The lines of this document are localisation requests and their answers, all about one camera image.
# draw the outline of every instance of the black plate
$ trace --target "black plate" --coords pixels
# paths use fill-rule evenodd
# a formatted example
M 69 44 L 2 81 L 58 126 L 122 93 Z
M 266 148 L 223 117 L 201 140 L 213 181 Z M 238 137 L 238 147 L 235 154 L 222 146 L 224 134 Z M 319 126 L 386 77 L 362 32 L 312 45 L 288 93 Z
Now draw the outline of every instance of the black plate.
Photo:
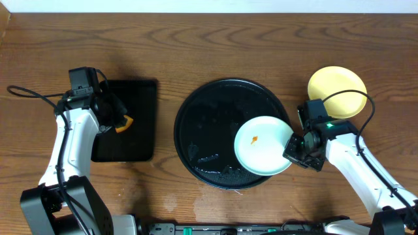
M 239 78 L 210 82 L 184 101 L 174 124 L 174 143 L 184 166 L 201 181 L 222 189 L 245 189 L 264 181 L 244 169 L 234 153 L 239 128 L 258 116 L 290 126 L 277 97 L 262 85 Z

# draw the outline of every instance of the wall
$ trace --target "wall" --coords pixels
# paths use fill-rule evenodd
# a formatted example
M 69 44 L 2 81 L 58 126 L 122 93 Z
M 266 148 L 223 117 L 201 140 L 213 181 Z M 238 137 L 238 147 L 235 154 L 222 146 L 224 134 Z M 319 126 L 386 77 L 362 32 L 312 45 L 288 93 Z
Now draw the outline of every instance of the wall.
M 13 12 L 418 13 L 418 0 L 0 0 Z

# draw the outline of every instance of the orange food piece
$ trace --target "orange food piece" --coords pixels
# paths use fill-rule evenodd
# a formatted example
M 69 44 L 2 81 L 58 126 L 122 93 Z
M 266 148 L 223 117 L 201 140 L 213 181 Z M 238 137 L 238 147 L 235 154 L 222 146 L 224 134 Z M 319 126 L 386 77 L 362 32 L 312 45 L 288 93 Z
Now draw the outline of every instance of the orange food piece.
M 128 129 L 133 122 L 133 119 L 131 117 L 129 117 L 128 115 L 123 115 L 123 116 L 124 116 L 124 118 L 126 118 L 126 124 L 123 127 L 115 128 L 116 133 L 121 133 L 122 131 Z
M 254 136 L 253 137 L 253 141 L 251 142 L 251 144 L 254 144 L 257 140 L 259 139 L 259 137 L 258 136 Z

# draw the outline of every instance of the white bowl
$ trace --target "white bowl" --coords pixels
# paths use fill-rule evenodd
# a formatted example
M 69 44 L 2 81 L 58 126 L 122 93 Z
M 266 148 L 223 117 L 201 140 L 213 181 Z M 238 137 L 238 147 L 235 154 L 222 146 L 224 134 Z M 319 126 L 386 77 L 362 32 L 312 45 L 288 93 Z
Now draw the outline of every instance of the white bowl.
M 283 157 L 283 151 L 292 134 L 292 128 L 276 117 L 255 117 L 237 132 L 235 155 L 240 164 L 253 174 L 278 174 L 291 165 Z

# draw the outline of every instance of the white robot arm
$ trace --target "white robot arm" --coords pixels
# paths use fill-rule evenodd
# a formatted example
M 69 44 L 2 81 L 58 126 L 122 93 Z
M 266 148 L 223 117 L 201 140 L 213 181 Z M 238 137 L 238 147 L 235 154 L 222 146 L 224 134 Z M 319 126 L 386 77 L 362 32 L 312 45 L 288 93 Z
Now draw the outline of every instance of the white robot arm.
M 392 195 L 392 192 L 357 154 L 355 138 L 356 136 L 350 133 L 339 135 L 334 140 L 328 140 L 326 148 L 328 161 L 346 177 L 347 181 L 366 206 L 370 218 L 373 219 L 374 215 L 377 212 L 382 212 L 386 206 L 390 206 L 394 210 L 405 208 L 405 205 Z M 364 155 L 373 164 L 374 168 L 379 171 L 392 187 L 397 189 L 398 193 L 410 203 L 410 206 L 414 206 L 414 201 L 417 200 L 417 197 L 405 190 L 382 167 L 378 160 L 370 153 L 361 137 L 359 143 Z M 334 234 L 366 235 L 369 234 L 370 228 L 357 225 L 350 220 L 345 220 L 328 224 L 325 226 L 325 231 Z
M 50 162 L 39 186 L 22 193 L 22 211 L 33 234 L 136 235 L 135 218 L 111 216 L 89 182 L 91 152 L 100 126 L 105 130 L 127 127 L 126 109 L 108 87 L 106 92 L 99 87 L 94 68 L 69 73 L 72 89 L 54 107 L 57 136 Z M 53 213 L 62 206 L 73 214 L 55 217 Z
M 324 227 L 326 232 L 398 234 L 404 227 L 417 229 L 417 197 L 382 167 L 349 121 L 329 117 L 319 99 L 306 101 L 298 107 L 298 114 L 304 136 L 293 134 L 283 156 L 316 171 L 328 160 L 346 177 L 373 220 L 371 228 L 350 220 L 334 221 Z

